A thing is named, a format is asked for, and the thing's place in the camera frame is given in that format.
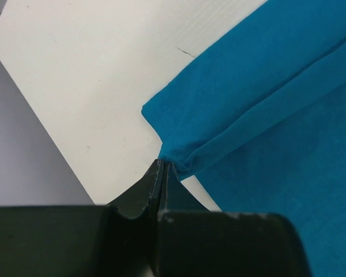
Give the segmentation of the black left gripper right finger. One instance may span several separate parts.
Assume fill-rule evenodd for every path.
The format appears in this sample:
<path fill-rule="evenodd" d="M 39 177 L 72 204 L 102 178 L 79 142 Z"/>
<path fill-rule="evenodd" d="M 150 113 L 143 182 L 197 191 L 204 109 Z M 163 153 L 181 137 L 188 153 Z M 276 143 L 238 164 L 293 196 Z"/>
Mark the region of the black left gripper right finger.
<path fill-rule="evenodd" d="M 175 166 L 164 164 L 160 211 L 209 212 L 180 182 Z"/>

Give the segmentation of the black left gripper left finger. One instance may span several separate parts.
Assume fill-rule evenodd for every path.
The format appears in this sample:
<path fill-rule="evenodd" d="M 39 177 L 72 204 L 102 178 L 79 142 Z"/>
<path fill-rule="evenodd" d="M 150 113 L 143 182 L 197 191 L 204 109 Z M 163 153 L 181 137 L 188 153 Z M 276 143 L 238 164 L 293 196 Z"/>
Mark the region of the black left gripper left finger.
<path fill-rule="evenodd" d="M 127 220 L 154 215 L 160 201 L 163 175 L 164 161 L 154 160 L 140 180 L 107 205 Z"/>

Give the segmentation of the teal t shirt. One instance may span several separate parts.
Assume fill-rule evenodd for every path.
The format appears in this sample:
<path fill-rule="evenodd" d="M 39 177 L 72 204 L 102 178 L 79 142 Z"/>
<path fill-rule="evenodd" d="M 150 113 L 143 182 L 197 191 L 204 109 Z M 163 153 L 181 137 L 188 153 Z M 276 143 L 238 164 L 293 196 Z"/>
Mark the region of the teal t shirt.
<path fill-rule="evenodd" d="M 142 108 L 222 210 L 278 212 L 346 276 L 346 1 L 267 1 Z"/>

